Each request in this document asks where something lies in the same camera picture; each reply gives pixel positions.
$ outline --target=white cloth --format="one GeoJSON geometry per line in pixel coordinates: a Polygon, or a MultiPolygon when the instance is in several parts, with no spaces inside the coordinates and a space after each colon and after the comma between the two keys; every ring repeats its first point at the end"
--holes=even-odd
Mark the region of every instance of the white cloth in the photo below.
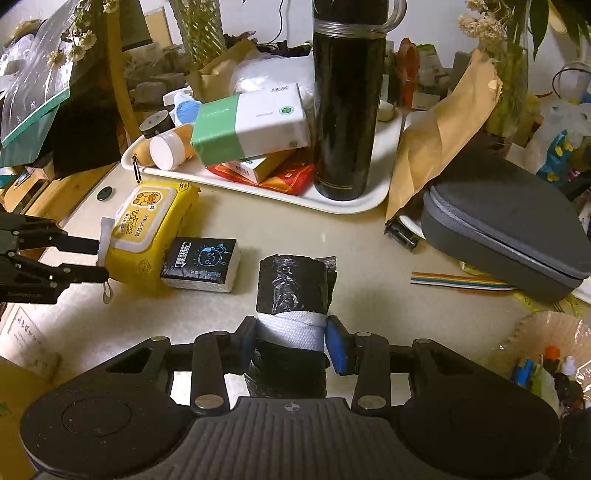
{"type": "Polygon", "coordinates": [[[326,315],[316,312],[258,313],[256,335],[261,340],[289,348],[324,351],[326,315]]]}

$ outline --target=glass vase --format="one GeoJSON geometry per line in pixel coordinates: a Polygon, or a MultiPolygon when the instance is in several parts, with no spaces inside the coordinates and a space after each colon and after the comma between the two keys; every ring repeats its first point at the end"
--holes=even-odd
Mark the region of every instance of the glass vase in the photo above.
{"type": "Polygon", "coordinates": [[[197,70],[226,50],[219,0],[170,0],[170,6],[197,70]]]}
{"type": "Polygon", "coordinates": [[[531,0],[517,0],[514,15],[507,25],[506,41],[479,49],[492,59],[503,83],[501,97],[480,135],[481,141],[495,153],[506,156],[525,107],[528,87],[528,28],[531,0]]]}

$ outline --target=black cable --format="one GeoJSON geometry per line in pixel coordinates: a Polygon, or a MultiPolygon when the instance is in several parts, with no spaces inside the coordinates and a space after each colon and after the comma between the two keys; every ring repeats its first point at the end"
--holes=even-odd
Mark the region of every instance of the black cable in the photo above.
{"type": "Polygon", "coordinates": [[[552,78],[552,90],[554,90],[554,93],[556,94],[556,96],[562,100],[562,97],[560,96],[560,94],[556,91],[556,87],[554,86],[556,83],[556,79],[558,78],[558,75],[560,75],[563,72],[583,72],[583,73],[588,73],[591,75],[591,72],[589,70],[585,70],[585,69],[580,69],[580,68],[576,68],[576,67],[569,67],[567,69],[561,69],[559,70],[556,75],[554,75],[554,77],[552,78]]]}
{"type": "Polygon", "coordinates": [[[272,44],[275,40],[277,40],[279,38],[279,36],[281,35],[281,32],[283,32],[283,14],[281,13],[281,8],[283,7],[283,2],[285,2],[285,0],[281,0],[281,3],[279,4],[279,19],[281,21],[281,25],[279,27],[279,33],[275,36],[275,38],[273,38],[273,40],[268,41],[267,43],[261,43],[259,45],[270,45],[270,44],[272,44]]]}

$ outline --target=small black box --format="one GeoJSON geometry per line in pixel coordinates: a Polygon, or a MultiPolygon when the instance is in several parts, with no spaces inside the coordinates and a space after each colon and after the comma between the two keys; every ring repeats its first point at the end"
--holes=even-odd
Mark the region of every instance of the small black box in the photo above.
{"type": "Polygon", "coordinates": [[[160,278],[175,288],[230,292],[239,261],[235,239],[177,237],[160,278]]]}

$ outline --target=white table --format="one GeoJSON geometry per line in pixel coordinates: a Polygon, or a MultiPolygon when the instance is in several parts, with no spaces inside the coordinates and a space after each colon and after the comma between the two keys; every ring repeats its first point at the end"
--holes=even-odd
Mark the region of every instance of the white table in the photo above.
{"type": "MultiPolygon", "coordinates": [[[[102,216],[113,216],[135,187],[132,172],[117,166],[72,215],[65,230],[71,235],[99,237],[102,216]],[[114,188],[104,202],[96,193],[114,188]]],[[[52,346],[62,354],[56,381],[62,382],[154,335],[172,343],[192,343],[212,330],[233,332],[245,315],[255,313],[258,264],[281,253],[337,257],[338,279],[331,312],[351,332],[370,331],[390,343],[410,345],[428,337],[478,360],[505,338],[528,310],[512,295],[462,293],[449,288],[410,284],[412,271],[460,274],[457,261],[424,242],[410,253],[385,236],[385,204],[365,213],[336,216],[264,199],[202,187],[187,236],[237,238],[242,251],[231,294],[170,290],[160,298],[139,296],[111,281],[114,298],[103,304],[102,286],[72,285],[57,305],[23,308],[52,346]],[[267,225],[255,221],[267,219],[267,225]]],[[[96,257],[49,249],[42,261],[94,264],[96,257]]],[[[227,376],[230,400],[248,395],[241,377],[227,376]]],[[[188,404],[187,376],[173,390],[188,404]]],[[[327,371],[328,393],[350,401],[356,378],[327,371]]],[[[392,375],[392,401],[410,396],[406,375],[392,375]]]]}

